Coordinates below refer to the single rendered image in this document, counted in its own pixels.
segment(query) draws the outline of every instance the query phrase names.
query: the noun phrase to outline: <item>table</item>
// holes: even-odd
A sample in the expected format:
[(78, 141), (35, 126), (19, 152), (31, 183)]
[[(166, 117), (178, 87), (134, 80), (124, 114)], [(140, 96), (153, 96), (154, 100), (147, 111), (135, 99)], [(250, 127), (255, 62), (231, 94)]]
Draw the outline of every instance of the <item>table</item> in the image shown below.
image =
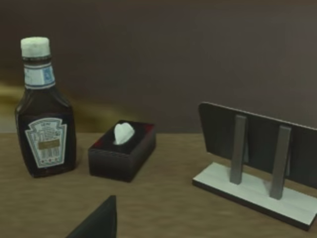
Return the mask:
[[(191, 185), (212, 161), (200, 134), (159, 134), (155, 152), (132, 183), (89, 175), (87, 149), (101, 134), (78, 134), (78, 167), (31, 178), (15, 134), (0, 134), (0, 234), (13, 238), (64, 238), (108, 196), (117, 195), (118, 238), (315, 238), (249, 208)], [(263, 178), (268, 175), (245, 169)], [(287, 181), (293, 189), (317, 191)]]

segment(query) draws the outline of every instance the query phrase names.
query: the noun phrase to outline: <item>bottle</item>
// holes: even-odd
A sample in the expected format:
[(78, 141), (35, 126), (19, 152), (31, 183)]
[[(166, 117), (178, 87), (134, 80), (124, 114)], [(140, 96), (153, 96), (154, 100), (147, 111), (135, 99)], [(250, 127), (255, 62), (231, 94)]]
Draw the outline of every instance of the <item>bottle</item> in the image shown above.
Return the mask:
[(73, 109), (58, 91), (45, 37), (21, 40), (25, 89), (15, 110), (24, 163), (34, 178), (71, 171), (76, 165)]

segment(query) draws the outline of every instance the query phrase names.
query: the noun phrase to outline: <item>white bottle cap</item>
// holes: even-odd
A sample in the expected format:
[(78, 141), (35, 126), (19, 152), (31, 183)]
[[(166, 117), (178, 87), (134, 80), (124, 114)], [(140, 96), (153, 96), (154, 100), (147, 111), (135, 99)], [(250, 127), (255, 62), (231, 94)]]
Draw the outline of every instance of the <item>white bottle cap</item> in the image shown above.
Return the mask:
[(38, 58), (50, 56), (50, 40), (46, 37), (29, 37), (21, 40), (22, 57)]

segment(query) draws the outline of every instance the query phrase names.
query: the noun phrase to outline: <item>barbecue sauce bottle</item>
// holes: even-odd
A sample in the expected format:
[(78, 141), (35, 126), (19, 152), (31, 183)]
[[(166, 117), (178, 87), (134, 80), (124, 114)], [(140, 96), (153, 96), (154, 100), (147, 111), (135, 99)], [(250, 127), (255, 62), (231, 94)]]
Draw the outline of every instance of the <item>barbecue sauce bottle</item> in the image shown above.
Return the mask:
[(50, 41), (21, 40), (25, 90), (15, 110), (24, 163), (32, 177), (71, 171), (76, 164), (73, 109), (55, 86)]

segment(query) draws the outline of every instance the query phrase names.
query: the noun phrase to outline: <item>stand base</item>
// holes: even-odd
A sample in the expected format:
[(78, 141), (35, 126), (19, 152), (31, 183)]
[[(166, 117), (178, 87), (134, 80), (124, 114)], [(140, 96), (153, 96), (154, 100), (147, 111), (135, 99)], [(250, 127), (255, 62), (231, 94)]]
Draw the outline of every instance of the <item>stand base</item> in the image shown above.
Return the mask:
[(269, 197), (269, 183), (243, 173), (240, 185), (229, 181), (230, 168), (212, 163), (193, 178), (193, 185), (308, 231), (317, 214), (317, 199), (284, 188), (280, 200)]

